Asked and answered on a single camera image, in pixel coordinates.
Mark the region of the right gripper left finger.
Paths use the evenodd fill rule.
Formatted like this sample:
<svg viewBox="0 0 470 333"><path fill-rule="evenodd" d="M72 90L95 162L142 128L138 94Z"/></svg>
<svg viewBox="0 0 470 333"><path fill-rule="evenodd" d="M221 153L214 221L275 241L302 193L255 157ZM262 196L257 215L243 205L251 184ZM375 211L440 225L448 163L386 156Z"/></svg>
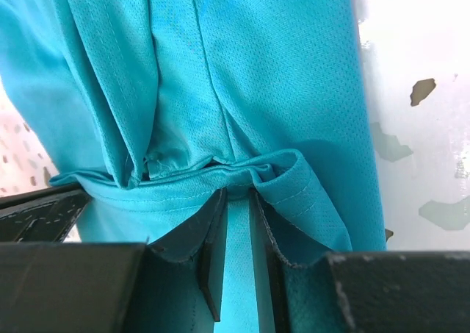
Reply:
<svg viewBox="0 0 470 333"><path fill-rule="evenodd" d="M1 242L3 332L212 332L227 192L154 242Z"/></svg>

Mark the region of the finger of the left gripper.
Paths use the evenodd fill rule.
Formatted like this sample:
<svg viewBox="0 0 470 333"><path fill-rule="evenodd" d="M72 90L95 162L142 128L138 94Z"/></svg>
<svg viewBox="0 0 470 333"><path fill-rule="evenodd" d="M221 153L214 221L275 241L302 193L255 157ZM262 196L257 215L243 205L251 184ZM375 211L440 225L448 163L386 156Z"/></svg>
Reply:
<svg viewBox="0 0 470 333"><path fill-rule="evenodd" d="M1 198L1 242L62 242L91 197L78 183Z"/></svg>

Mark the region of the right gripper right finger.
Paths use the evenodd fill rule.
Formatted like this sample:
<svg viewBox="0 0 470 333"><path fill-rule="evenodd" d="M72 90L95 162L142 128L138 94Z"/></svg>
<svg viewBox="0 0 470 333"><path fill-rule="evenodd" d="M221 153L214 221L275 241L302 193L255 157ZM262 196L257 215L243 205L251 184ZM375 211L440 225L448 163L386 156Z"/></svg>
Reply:
<svg viewBox="0 0 470 333"><path fill-rule="evenodd" d="M466 251L335 252L250 192L261 332L467 332Z"/></svg>

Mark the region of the teal t shirt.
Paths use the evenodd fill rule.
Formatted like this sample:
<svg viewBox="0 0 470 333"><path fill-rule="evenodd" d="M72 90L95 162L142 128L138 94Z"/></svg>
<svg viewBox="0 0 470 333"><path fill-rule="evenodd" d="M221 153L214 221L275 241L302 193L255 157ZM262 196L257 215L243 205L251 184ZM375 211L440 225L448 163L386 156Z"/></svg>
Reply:
<svg viewBox="0 0 470 333"><path fill-rule="evenodd" d="M1 80L92 202L156 240L228 191L221 321L257 332L250 189L330 250L386 247L351 0L1 0Z"/></svg>

